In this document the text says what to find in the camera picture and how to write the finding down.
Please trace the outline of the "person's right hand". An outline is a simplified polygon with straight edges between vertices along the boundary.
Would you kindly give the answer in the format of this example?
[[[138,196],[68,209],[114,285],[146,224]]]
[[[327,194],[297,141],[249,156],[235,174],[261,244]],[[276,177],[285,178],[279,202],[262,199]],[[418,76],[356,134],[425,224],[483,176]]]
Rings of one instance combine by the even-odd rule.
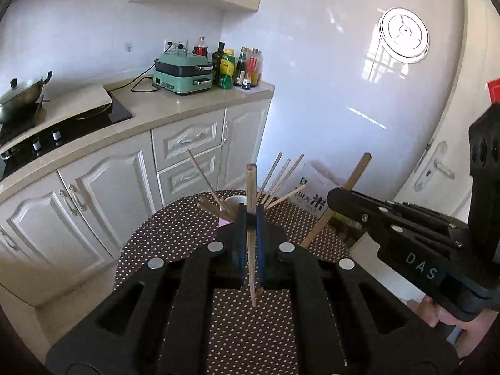
[[[486,309],[476,319],[463,322],[437,305],[429,296],[425,296],[419,303],[416,314],[432,328],[443,323],[461,330],[454,343],[459,358],[464,358],[473,352],[498,316],[498,312]]]

